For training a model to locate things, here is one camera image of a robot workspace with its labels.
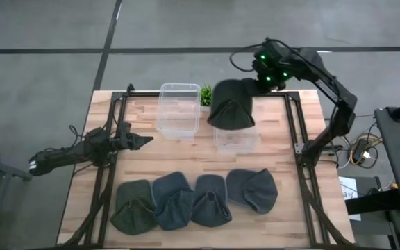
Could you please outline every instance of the dark gray fabric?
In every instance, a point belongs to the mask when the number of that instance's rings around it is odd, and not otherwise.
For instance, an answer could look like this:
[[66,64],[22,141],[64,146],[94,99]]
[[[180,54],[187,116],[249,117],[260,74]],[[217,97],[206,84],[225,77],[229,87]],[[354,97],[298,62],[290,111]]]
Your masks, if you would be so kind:
[[212,90],[208,123],[215,128],[238,130],[255,125],[251,116],[253,97],[247,92],[245,79],[228,79]]
[[147,180],[129,181],[117,188],[112,225],[128,235],[146,233],[157,226],[153,213],[151,184]]
[[223,177],[205,174],[197,179],[191,220],[208,227],[221,226],[232,220],[226,204],[226,183]]
[[181,172],[156,179],[152,191],[156,202],[155,218],[161,229],[175,230],[188,225],[193,191]]
[[276,203],[277,187],[268,169],[260,172],[234,169],[226,177],[226,185],[229,199],[257,213],[268,213]]

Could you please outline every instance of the wooden table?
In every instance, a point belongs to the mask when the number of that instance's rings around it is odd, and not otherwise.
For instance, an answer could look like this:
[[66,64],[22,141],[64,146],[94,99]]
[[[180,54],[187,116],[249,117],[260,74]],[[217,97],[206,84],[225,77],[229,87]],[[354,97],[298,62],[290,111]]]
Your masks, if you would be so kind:
[[[299,92],[308,135],[313,139],[325,128],[319,98],[315,90]],[[94,93],[85,132],[104,125],[111,93]],[[199,131],[193,142],[165,140],[156,131],[157,105],[157,97],[128,98],[125,120],[132,123],[131,131],[154,136],[154,140],[139,151],[119,153],[110,214],[115,211],[115,192],[119,184],[142,178],[152,181],[174,171],[182,171],[191,187],[194,187],[196,178],[201,174],[225,177],[230,170],[236,168],[256,171],[268,168],[278,189],[276,204],[268,214],[258,215],[251,209],[229,203],[233,220],[217,228],[206,228],[190,222],[187,227],[177,231],[162,231],[157,227],[148,233],[130,236],[120,233],[108,222],[105,247],[309,247],[284,100],[276,97],[255,98],[254,119],[261,143],[251,153],[244,154],[221,153],[216,150],[213,128],[206,123],[206,112],[201,113]],[[299,131],[299,123],[295,119],[296,130]],[[89,167],[73,178],[58,243],[69,239],[87,215],[96,172],[95,167]],[[316,167],[316,172],[326,214],[345,238],[354,242],[335,165],[322,162]],[[316,215],[313,215],[313,221],[318,242],[321,242]],[[99,220],[95,223],[94,238],[98,230]]]

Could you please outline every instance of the clear plastic container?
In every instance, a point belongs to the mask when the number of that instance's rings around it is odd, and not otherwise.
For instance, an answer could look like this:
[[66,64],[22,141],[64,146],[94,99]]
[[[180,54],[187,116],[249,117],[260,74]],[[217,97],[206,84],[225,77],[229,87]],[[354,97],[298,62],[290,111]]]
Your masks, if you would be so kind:
[[157,131],[168,140],[193,140],[199,130],[200,86],[165,83],[160,88]]
[[214,143],[219,151],[248,153],[260,143],[260,135],[255,126],[236,131],[214,128]]

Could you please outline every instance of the concrete floor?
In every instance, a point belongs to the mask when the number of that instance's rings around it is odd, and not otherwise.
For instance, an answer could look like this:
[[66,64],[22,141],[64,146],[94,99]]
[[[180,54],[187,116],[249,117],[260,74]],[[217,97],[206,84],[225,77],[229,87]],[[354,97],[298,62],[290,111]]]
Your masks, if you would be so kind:
[[[102,48],[114,5],[115,0],[0,0],[0,49]],[[112,47],[239,47],[266,36],[292,46],[400,46],[400,1],[124,0]],[[27,170],[35,152],[72,143],[67,127],[83,129],[100,57],[0,55],[0,153],[5,163]],[[322,58],[358,96],[358,115],[400,105],[400,52],[323,53]],[[251,54],[238,56],[236,63],[250,66]],[[123,90],[129,83],[139,90],[166,82],[213,85],[251,76],[234,69],[225,53],[110,55],[101,89]],[[291,80],[287,88],[314,87]],[[321,98],[329,117],[333,105]],[[372,122],[371,117],[358,118],[348,138]],[[389,183],[390,165],[380,152],[375,168],[348,166],[340,175],[379,176]],[[0,249],[54,245],[71,172],[63,167],[30,183],[12,182],[0,221]],[[356,240],[386,246],[383,238],[357,235]]]

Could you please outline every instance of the small potted plant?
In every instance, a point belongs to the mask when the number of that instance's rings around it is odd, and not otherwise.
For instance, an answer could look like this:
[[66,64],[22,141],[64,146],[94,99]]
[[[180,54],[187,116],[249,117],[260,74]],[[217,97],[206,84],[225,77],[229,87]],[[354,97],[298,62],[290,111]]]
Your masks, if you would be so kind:
[[209,85],[201,87],[201,111],[210,111],[211,109],[211,98],[213,96],[213,89]]

